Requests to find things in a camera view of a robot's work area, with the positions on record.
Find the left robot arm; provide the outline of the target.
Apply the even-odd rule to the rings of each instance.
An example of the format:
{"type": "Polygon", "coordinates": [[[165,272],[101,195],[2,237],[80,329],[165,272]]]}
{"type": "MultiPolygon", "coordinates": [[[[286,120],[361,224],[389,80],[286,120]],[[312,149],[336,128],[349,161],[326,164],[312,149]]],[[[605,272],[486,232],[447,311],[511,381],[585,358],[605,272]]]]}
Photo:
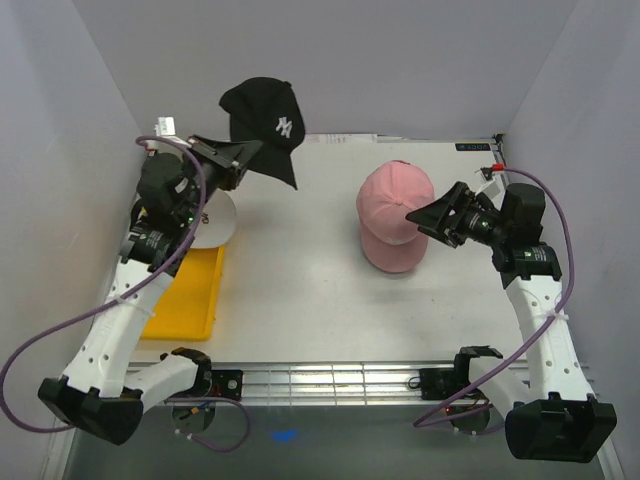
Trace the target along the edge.
{"type": "Polygon", "coordinates": [[[221,142],[140,137],[145,147],[131,225],[105,304],[92,313],[88,336],[57,378],[46,378],[39,399],[65,424],[121,445],[143,415],[176,395],[205,397],[211,359],[177,348],[136,374],[128,365],[156,304],[191,247],[207,201],[238,187],[262,147],[257,140],[221,142]]]}

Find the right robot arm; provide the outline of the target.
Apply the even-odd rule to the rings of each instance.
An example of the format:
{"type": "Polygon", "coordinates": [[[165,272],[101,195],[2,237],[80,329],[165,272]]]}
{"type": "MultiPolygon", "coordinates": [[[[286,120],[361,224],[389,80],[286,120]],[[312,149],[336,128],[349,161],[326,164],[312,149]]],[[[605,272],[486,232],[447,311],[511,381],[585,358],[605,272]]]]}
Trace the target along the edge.
{"type": "Polygon", "coordinates": [[[523,183],[507,186],[501,206],[456,183],[407,220],[450,247],[467,240],[488,246],[523,338],[504,357],[490,346],[463,347],[445,383],[448,408],[479,392],[504,420],[511,454],[520,460],[588,463],[617,425],[613,405],[597,400],[578,362],[564,305],[573,282],[563,280],[555,250],[542,242],[551,198],[523,183]]]}

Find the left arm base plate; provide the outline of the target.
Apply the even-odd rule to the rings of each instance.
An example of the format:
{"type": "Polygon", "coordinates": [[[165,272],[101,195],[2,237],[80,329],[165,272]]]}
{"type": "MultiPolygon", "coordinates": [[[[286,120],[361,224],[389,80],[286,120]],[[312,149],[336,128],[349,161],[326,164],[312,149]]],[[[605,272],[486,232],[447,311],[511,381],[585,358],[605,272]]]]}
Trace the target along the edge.
{"type": "Polygon", "coordinates": [[[239,369],[216,369],[211,371],[211,385],[205,398],[242,399],[244,372],[239,369]]]}

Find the white cap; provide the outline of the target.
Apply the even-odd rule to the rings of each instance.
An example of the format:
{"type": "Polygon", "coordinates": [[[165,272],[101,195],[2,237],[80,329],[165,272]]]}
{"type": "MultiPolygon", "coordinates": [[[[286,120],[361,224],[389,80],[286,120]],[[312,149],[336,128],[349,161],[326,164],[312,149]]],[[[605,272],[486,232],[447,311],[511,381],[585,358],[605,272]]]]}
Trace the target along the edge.
{"type": "Polygon", "coordinates": [[[191,247],[215,249],[224,246],[235,230],[235,204],[226,192],[217,190],[204,208],[191,247]]]}

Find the pink cap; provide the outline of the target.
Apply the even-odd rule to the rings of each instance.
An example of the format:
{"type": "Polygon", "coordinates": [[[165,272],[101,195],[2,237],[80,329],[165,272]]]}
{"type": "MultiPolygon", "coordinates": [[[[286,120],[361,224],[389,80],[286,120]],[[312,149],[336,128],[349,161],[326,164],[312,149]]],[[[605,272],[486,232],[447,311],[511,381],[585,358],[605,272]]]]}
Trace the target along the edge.
{"type": "Polygon", "coordinates": [[[413,270],[424,258],[429,238],[406,216],[434,200],[429,176],[415,165],[393,160],[373,171],[356,197],[361,246],[367,260],[385,273],[413,270]]]}

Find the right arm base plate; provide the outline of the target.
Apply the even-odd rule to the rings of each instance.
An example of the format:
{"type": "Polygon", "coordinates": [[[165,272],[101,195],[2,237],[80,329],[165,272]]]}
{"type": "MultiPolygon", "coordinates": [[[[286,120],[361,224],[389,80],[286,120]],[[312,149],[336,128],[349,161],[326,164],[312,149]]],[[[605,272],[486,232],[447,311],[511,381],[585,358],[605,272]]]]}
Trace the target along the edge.
{"type": "Polygon", "coordinates": [[[422,368],[407,381],[422,400],[445,400],[470,383],[467,367],[422,368]]]}

